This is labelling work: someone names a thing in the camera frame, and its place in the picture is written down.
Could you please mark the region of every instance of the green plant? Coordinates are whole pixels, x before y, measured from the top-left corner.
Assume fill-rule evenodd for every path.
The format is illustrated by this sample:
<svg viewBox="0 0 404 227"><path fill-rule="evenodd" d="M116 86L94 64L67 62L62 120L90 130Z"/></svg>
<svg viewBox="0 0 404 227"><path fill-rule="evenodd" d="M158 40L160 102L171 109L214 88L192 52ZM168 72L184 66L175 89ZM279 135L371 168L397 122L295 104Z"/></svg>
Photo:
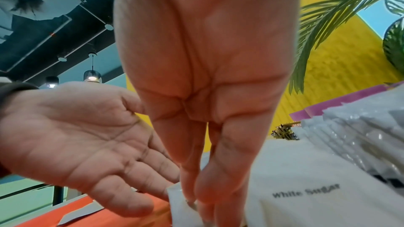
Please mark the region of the green plant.
<svg viewBox="0 0 404 227"><path fill-rule="evenodd" d="M295 68L289 92L304 91L304 76L312 48L317 48L341 24L379 0L323 0L302 7ZM394 14L404 15L404 0L385 0Z"/></svg>
<svg viewBox="0 0 404 227"><path fill-rule="evenodd" d="M383 39L383 50L387 60L404 74L404 16L387 29Z"/></svg>

